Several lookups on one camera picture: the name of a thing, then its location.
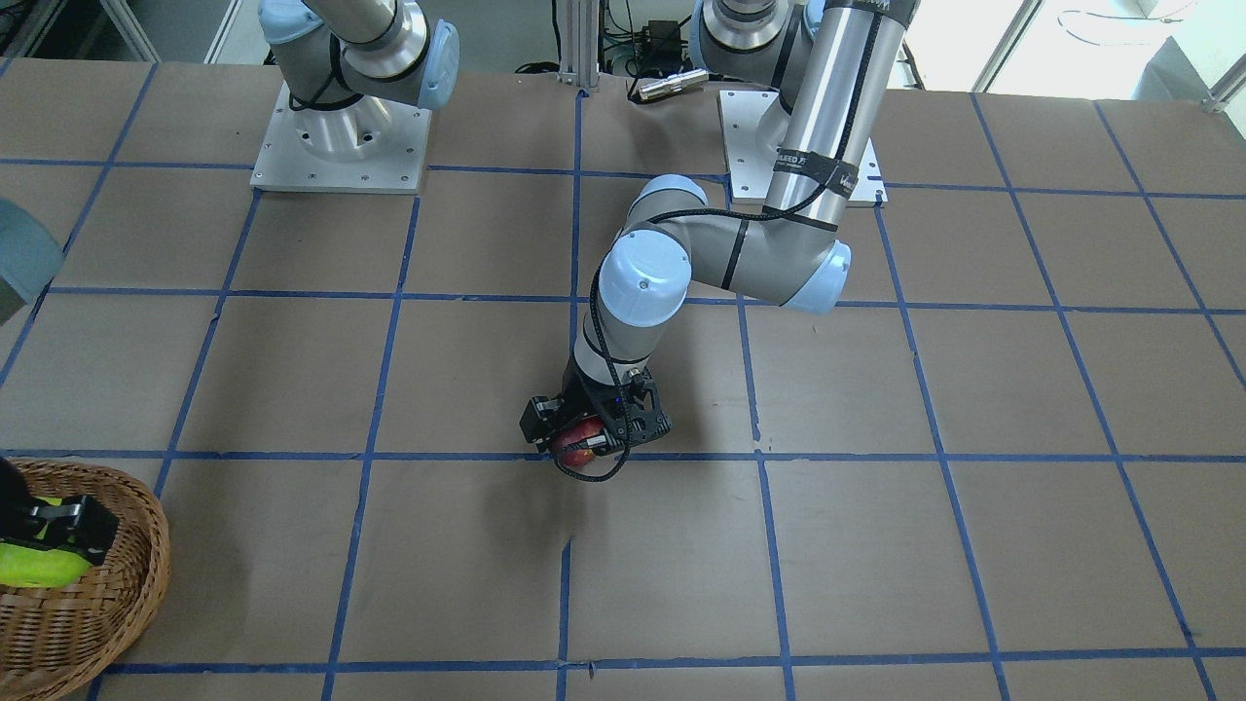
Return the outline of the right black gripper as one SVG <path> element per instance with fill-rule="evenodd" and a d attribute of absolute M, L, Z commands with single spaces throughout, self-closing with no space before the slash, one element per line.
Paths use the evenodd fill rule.
<path fill-rule="evenodd" d="M 120 532 L 120 518 L 98 498 L 74 496 L 54 504 L 30 502 L 16 466 L 1 458 L 1 540 L 39 552 L 64 552 L 102 567 Z"/>

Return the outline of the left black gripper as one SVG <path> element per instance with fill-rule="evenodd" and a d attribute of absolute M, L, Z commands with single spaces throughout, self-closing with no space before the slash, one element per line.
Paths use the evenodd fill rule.
<path fill-rule="evenodd" d="M 657 382 L 642 369 L 622 385 L 591 379 L 569 359 L 558 396 L 531 396 L 518 422 L 525 442 L 549 449 L 558 435 L 578 423 L 587 431 L 588 449 L 604 457 L 635 449 L 672 433 L 672 418 L 660 408 Z"/>

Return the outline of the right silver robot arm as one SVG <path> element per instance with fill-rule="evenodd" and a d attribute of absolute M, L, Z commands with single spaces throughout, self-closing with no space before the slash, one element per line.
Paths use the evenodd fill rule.
<path fill-rule="evenodd" d="M 283 88 L 250 177 L 269 194 L 414 195 L 430 120 L 459 78 L 452 22 L 415 1 L 263 1 Z M 36 497 L 2 464 L 2 580 L 61 586 L 106 559 L 120 519 L 98 498 Z"/>

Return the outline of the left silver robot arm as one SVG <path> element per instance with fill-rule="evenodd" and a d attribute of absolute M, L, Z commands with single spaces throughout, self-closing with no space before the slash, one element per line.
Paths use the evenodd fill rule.
<path fill-rule="evenodd" d="M 699 1 L 688 50 L 725 77 L 719 107 L 733 194 L 711 205 L 694 179 L 640 188 L 596 269 L 558 393 L 518 422 L 568 474 L 663 438 L 650 356 L 693 283 L 827 314 L 854 253 L 839 222 L 866 178 L 892 66 L 917 1 Z"/>

